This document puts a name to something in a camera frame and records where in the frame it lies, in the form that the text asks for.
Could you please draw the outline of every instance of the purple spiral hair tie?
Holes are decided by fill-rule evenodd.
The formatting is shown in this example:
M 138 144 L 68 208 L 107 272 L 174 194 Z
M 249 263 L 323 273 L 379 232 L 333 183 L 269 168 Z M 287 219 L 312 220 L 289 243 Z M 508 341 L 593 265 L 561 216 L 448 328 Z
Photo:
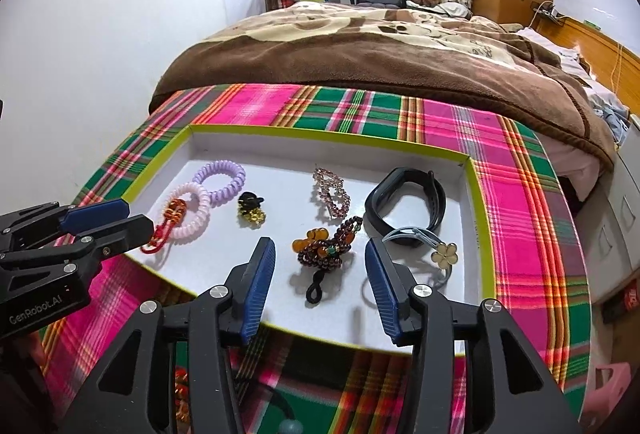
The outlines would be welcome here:
M 238 165 L 238 163 L 234 163 L 226 159 L 207 163 L 204 167 L 198 170 L 198 172 L 196 172 L 196 175 L 193 177 L 193 181 L 202 185 L 202 182 L 213 174 L 227 174 L 233 179 L 226 187 L 214 192 L 209 192 L 212 206 L 222 205 L 231 201 L 238 195 L 244 186 L 244 180 L 246 178 L 244 169 L 241 165 Z

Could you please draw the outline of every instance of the wooden headboard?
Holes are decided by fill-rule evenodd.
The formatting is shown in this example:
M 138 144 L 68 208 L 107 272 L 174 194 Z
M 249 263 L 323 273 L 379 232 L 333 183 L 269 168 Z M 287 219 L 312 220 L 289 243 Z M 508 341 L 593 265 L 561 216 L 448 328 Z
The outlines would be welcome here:
M 632 113 L 640 114 L 640 58 L 635 54 L 572 18 L 566 18 L 564 26 L 541 19 L 536 31 L 558 46 L 578 49 L 597 81 L 616 93 Z

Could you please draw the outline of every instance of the drawer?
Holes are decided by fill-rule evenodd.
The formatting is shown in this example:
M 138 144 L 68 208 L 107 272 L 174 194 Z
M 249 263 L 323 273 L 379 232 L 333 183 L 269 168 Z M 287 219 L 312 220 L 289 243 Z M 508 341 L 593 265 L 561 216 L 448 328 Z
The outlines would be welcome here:
M 622 162 L 616 163 L 607 195 L 625 239 L 632 268 L 640 266 L 640 191 Z
M 629 132 L 626 134 L 618 155 L 631 173 L 631 177 L 640 185 L 640 119 L 632 114 Z
M 600 186 L 578 214 L 575 224 L 584 252 L 591 301 L 597 302 L 631 274 L 622 231 Z

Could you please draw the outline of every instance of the metal bolt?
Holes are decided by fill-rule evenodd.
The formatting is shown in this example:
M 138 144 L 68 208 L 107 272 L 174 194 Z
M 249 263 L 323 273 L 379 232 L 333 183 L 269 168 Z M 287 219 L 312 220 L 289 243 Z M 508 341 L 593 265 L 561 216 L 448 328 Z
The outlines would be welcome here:
M 140 312 L 145 315 L 149 315 L 149 313 L 153 313 L 158 309 L 158 304 L 153 300 L 146 300 L 140 305 Z
M 484 303 L 484 307 L 491 313 L 497 313 L 502 310 L 502 304 L 495 299 L 489 299 Z
M 209 290 L 209 295 L 211 295 L 214 299 L 222 299 L 222 297 L 226 297 L 226 294 L 228 293 L 229 290 L 226 288 L 226 286 L 222 286 L 222 284 L 214 286 Z
M 433 293 L 433 290 L 431 289 L 431 286 L 427 286 L 426 284 L 416 284 L 414 286 L 414 293 L 418 297 L 428 297 Z

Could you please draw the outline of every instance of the drawer handle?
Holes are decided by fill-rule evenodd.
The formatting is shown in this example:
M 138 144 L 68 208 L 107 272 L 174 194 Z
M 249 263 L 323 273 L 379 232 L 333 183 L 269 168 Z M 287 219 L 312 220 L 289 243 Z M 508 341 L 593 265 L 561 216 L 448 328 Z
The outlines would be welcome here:
M 603 237 L 604 237 L 604 240 L 606 241 L 607 246 L 608 246 L 608 248 L 606 249 L 606 251 L 605 251 L 605 249 L 602 247 L 602 238 L 603 238 Z M 612 249 L 612 248 L 613 248 L 613 244 L 611 244 L 611 243 L 609 242 L 609 237 L 607 237 L 607 232 L 605 231 L 604 226 L 603 226 L 603 227 L 600 229 L 600 249 L 602 250 L 603 255 L 607 255 L 607 254 L 611 251 L 611 249 Z
M 636 221 L 636 215 L 634 214 L 633 210 L 631 210 L 631 206 L 629 205 L 629 202 L 626 200 L 626 196 L 622 196 L 622 202 L 626 205 L 626 208 L 628 208 L 629 213 L 631 214 L 631 223 L 629 223 L 629 227 L 631 227 L 634 222 Z

